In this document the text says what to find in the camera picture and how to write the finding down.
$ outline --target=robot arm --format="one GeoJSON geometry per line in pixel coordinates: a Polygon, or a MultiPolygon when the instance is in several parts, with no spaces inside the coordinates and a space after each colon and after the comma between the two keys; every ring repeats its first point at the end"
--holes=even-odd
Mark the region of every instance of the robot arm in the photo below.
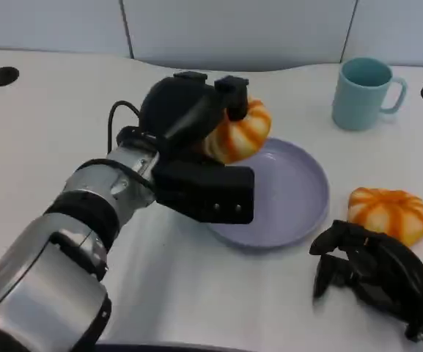
{"type": "Polygon", "coordinates": [[[139,208],[157,201],[198,221],[249,223],[254,174],[194,153],[224,117],[247,110],[247,80],[180,73],[158,82],[139,126],[88,161],[0,259],[0,351],[89,351],[111,302],[100,283],[109,249],[139,208]]]}
{"type": "Polygon", "coordinates": [[[313,297],[329,285],[349,287],[365,304],[406,324],[405,336],[423,341],[423,263],[397,239],[336,220],[309,251],[320,255],[313,297]],[[328,254],[346,252],[347,260],[328,254]]]}

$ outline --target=orange pumpkin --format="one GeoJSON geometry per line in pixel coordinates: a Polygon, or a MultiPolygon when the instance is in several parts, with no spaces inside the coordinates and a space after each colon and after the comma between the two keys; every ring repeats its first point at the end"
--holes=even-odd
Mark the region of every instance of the orange pumpkin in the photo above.
{"type": "Polygon", "coordinates": [[[360,187],[350,196],[348,221],[411,246],[423,238],[423,200],[405,191],[360,187]]]}
{"type": "Polygon", "coordinates": [[[225,116],[202,143],[203,152],[223,164],[234,163],[255,154],[270,132],[271,116],[263,103],[249,97],[247,115],[239,121],[225,116]]]}

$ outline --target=silver robot arm segment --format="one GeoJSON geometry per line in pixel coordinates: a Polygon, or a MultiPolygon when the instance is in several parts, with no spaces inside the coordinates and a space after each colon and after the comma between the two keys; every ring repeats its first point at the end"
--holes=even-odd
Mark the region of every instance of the silver robot arm segment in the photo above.
{"type": "Polygon", "coordinates": [[[0,351],[85,351],[105,328],[111,303],[100,280],[107,252],[135,210],[154,200],[124,171],[151,181],[158,155],[118,147],[106,160],[112,164],[77,170],[55,206],[0,259],[0,351]],[[82,198],[98,209],[73,208],[70,199],[82,198]],[[97,213],[106,220],[90,221],[97,213]],[[109,223],[109,213],[117,223],[109,223]]]}

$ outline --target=white wall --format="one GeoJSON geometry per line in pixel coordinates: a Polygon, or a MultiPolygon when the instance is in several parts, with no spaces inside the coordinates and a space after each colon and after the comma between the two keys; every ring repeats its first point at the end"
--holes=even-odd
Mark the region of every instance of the white wall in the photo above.
{"type": "Polygon", "coordinates": [[[135,58],[272,70],[339,62],[356,0],[125,0],[135,58]]]}
{"type": "MultiPolygon", "coordinates": [[[[272,70],[374,56],[423,65],[423,0],[123,0],[133,52],[160,65],[272,70]]],[[[129,57],[119,0],[0,0],[0,48],[129,57]]]]}
{"type": "Polygon", "coordinates": [[[130,56],[117,0],[0,0],[0,48],[130,56]]]}
{"type": "Polygon", "coordinates": [[[359,0],[344,59],[423,66],[423,0],[359,0]]]}

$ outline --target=black cable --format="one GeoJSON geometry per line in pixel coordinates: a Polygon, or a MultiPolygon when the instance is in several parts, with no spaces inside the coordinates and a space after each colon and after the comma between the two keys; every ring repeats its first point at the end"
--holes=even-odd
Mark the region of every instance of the black cable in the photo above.
{"type": "Polygon", "coordinates": [[[135,115],[137,117],[139,117],[139,110],[132,104],[129,103],[125,100],[118,100],[110,109],[110,113],[108,114],[108,125],[107,125],[107,153],[111,152],[111,140],[112,140],[112,124],[114,121],[114,115],[115,115],[115,110],[117,110],[117,108],[119,106],[126,106],[127,108],[129,108],[132,112],[135,113],[135,115]]]}

